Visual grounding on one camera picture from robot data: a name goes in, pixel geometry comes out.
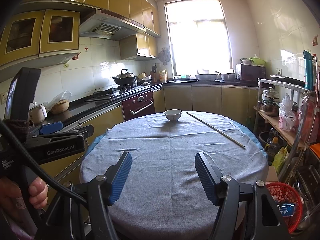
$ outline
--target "oven handle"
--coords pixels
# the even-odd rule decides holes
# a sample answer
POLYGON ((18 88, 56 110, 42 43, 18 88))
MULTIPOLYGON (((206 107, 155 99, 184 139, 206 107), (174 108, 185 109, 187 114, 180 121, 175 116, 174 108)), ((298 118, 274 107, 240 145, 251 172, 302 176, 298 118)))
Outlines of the oven handle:
POLYGON ((150 105, 147 105, 147 106, 141 108, 141 109, 138 110, 137 112, 134 112, 134 111, 130 110, 131 114, 136 115, 136 114, 140 113, 141 111, 143 111, 144 109, 148 108, 149 106, 152 106, 152 105, 153 105, 153 102, 152 102, 151 100, 150 100, 150 102, 151 102, 150 105))

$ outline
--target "hand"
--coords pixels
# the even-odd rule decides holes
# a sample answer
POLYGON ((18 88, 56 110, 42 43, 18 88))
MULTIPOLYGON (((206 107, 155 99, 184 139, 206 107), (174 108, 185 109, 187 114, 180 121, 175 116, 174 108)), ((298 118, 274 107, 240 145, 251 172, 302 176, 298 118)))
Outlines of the hand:
MULTIPOLYGON (((41 178, 36 178, 29 186, 29 202, 36 209, 45 207, 48 201, 48 187, 41 178)), ((8 215, 21 221, 17 208, 11 198, 21 197, 21 190, 17 184, 6 177, 0 179, 0 206, 8 215)))

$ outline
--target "electrical socket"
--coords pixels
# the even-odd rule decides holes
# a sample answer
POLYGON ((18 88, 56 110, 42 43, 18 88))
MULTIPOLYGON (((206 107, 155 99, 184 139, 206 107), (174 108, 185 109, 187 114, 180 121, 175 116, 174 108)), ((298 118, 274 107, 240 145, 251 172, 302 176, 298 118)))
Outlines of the electrical socket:
POLYGON ((281 68, 276 68, 276 75, 282 76, 282 70, 281 70, 281 68))
POLYGON ((8 97, 8 91, 6 91, 0 95, 1 105, 7 101, 7 97, 8 97))

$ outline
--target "microwave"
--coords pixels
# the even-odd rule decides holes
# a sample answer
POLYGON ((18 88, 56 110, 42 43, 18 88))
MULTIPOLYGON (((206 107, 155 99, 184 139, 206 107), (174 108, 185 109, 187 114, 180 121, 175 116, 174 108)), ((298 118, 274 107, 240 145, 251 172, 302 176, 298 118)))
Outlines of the microwave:
POLYGON ((266 78, 266 67, 238 64, 236 65, 237 79, 245 81, 258 81, 258 78, 266 78))

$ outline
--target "wooden stick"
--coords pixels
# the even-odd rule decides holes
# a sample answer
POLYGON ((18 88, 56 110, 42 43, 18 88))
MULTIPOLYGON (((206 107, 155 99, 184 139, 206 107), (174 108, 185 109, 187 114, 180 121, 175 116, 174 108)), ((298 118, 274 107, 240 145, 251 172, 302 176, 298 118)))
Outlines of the wooden stick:
POLYGON ((245 148, 245 146, 241 143, 239 143, 238 141, 236 141, 235 139, 231 138, 229 135, 225 134, 224 132, 218 130, 217 128, 213 127, 212 125, 206 123, 205 121, 202 121, 201 119, 195 117, 193 114, 190 114, 188 112, 186 112, 188 115, 191 115, 192 117, 196 118, 198 121, 200 121, 201 123, 204 123, 205 125, 209 126, 210 128, 212 128, 213 130, 217 131, 218 133, 222 134, 224 137, 227 137, 229 140, 233 141, 234 143, 236 143, 237 145, 241 146, 242 148, 245 148))

